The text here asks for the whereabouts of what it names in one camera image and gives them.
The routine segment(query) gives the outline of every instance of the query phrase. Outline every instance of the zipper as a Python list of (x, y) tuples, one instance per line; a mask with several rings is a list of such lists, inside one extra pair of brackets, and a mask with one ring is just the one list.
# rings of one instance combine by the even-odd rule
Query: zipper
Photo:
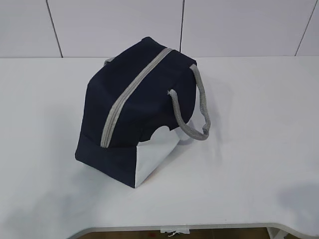
[(111, 142), (112, 134), (115, 128), (115, 125), (119, 119), (121, 110), (134, 92), (134, 90), (139, 86), (142, 80), (167, 56), (172, 49), (165, 48), (162, 50), (129, 84), (129, 86), (122, 92), (122, 94), (117, 98), (117, 100), (112, 105), (108, 117), (106, 118), (105, 125), (103, 128), (103, 133), (101, 137), (101, 147), (108, 148)]

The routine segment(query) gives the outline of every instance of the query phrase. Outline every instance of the bag handle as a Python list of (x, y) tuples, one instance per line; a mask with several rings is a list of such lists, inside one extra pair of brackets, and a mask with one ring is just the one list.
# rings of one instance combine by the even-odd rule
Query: bag handle
[(176, 121), (179, 125), (179, 127), (191, 138), (197, 139), (197, 140), (206, 140), (209, 136), (209, 129), (210, 129), (210, 118), (208, 115), (207, 110), (207, 102), (206, 102), (206, 94), (203, 82), (200, 77), (199, 70), (195, 64), (190, 66), (190, 69), (193, 71), (195, 81), (197, 84), (197, 87), (199, 89), (199, 108), (201, 114), (205, 118), (205, 124), (203, 126), (203, 133), (197, 131), (196, 129), (188, 126), (183, 118), (181, 117), (179, 103), (178, 103), (178, 96), (175, 90), (171, 89), (168, 94), (171, 96), (172, 104), (173, 104), (173, 110), (175, 114)]

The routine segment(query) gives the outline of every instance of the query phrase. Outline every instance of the tabletop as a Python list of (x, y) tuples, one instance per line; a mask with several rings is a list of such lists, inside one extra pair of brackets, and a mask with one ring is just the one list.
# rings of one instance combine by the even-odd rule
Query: tabletop
[[(0, 238), (277, 227), (319, 237), (319, 57), (196, 58), (212, 120), (130, 188), (78, 162), (104, 59), (0, 59)], [(201, 128), (198, 107), (192, 122)]]

